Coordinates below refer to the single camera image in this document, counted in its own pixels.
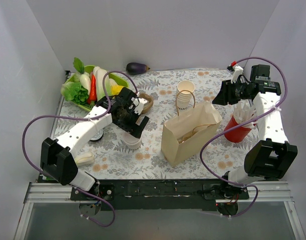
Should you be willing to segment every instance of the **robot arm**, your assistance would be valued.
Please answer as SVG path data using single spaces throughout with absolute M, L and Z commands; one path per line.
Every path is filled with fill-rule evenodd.
M 241 99 L 249 99 L 253 101 L 257 115 L 261 115 L 275 108 L 280 100 L 279 83 L 269 80 L 269 66 L 253 66 L 249 83 L 223 81 L 213 104 L 235 104 Z M 259 142 L 247 153 L 244 166 L 226 173 L 229 181 L 247 185 L 265 178 L 280 179 L 295 159 L 297 147 L 288 143 L 280 109 L 260 118 L 257 127 Z
M 108 101 L 99 100 L 85 117 L 88 121 L 76 124 L 55 140 L 47 138 L 42 144 L 41 168 L 62 185 L 73 185 L 97 195 L 99 181 L 77 168 L 74 158 L 79 150 L 98 131 L 111 123 L 119 126 L 132 136 L 140 138 L 149 118 L 145 116 L 136 124 L 147 102 L 127 88 L 123 88 L 115 98 L 110 98 L 111 108 L 108 113 L 96 120 L 90 120 L 105 113 Z

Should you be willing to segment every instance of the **green bowl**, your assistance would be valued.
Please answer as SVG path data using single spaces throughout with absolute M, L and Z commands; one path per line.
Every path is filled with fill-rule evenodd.
M 87 65 L 87 66 L 85 66 L 85 72 L 90 74 L 93 71 L 94 67 L 95 67 L 94 65 Z M 71 75 L 71 77 L 65 83 L 73 82 L 74 75 L 75 74 Z M 115 80 L 115 82 L 118 85 L 124 86 L 124 87 L 127 87 L 127 88 L 129 87 L 128 82 L 126 80 L 124 80 L 123 78 L 121 78 L 121 77 L 119 77 L 119 76 L 117 76 L 117 75 L 115 75 L 113 73 L 110 73 L 108 76 L 109 76 L 110 79 Z M 91 111 L 91 109 L 89 108 L 88 104 L 86 104 L 86 105 L 76 104 L 76 105 L 79 106 L 81 109 L 84 109 L 85 111 L 88 111 L 88 112 Z

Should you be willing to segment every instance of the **bowl of vegetables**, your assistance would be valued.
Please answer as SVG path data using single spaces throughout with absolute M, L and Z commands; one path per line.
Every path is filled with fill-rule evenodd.
M 80 108 L 90 112 L 93 103 L 105 95 L 102 85 L 103 75 L 107 71 L 94 65 L 84 66 L 78 58 L 74 60 L 74 67 L 76 73 L 62 85 L 61 94 L 66 101 L 71 101 Z M 129 85 L 123 78 L 110 73 L 105 79 L 105 87 L 108 95 L 112 96 L 116 95 L 121 87 L 128 88 Z

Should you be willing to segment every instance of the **lettuce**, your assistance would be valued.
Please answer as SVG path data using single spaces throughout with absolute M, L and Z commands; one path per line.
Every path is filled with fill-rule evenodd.
M 69 81 L 62 85 L 61 94 L 66 101 L 73 101 L 76 104 L 85 104 L 88 99 L 88 91 L 82 87 L 80 82 Z

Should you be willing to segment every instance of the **eggplant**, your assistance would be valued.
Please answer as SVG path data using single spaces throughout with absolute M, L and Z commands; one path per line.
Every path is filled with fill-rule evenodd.
M 138 74 L 144 74 L 147 72 L 150 68 L 146 66 L 145 64 L 141 63 L 135 63 L 135 62 L 130 62 L 126 66 L 126 72 L 129 75 L 138 75 Z

